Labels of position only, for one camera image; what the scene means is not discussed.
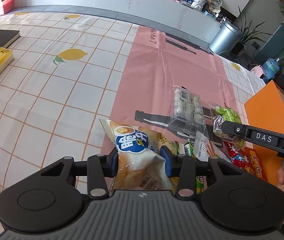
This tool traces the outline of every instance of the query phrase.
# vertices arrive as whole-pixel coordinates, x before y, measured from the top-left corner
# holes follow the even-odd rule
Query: pink box
[[[14,8],[14,0],[0,1],[0,15],[4,15]]]

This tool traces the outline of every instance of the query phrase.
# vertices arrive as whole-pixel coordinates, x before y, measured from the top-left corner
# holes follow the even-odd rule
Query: blue and white label
[[[141,153],[149,147],[149,137],[146,133],[134,130],[130,135],[117,136],[116,145],[121,152]]]

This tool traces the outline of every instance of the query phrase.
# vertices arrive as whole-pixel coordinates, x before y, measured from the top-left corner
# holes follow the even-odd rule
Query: trash can
[[[242,32],[229,22],[221,23],[220,28],[221,30],[215,35],[209,45],[209,48],[215,54],[223,51],[231,51],[243,36]]]

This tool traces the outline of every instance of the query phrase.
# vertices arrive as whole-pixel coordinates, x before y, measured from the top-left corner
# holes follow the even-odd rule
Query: gray wall
[[[279,3],[277,3],[276,0],[250,0],[245,9],[247,13],[247,22],[250,22],[252,20],[253,27],[263,21],[266,21],[264,25],[259,27],[259,30],[261,30],[262,32],[274,33],[284,20],[281,9],[279,7]],[[240,17],[238,17],[235,23],[241,28]],[[269,35],[264,34],[259,36],[259,38],[265,41],[268,41],[269,37]],[[246,48],[246,52],[250,56],[253,55],[253,52],[255,50],[255,48],[251,46],[252,42],[253,41],[249,41]],[[261,45],[260,48],[262,48],[262,46],[264,45],[263,42],[256,42]]]

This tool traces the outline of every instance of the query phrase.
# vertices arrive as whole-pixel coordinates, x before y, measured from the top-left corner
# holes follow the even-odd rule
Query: wall outlet
[[[252,43],[252,47],[254,47],[255,49],[258,49],[258,48],[260,48],[260,45],[254,41]]]

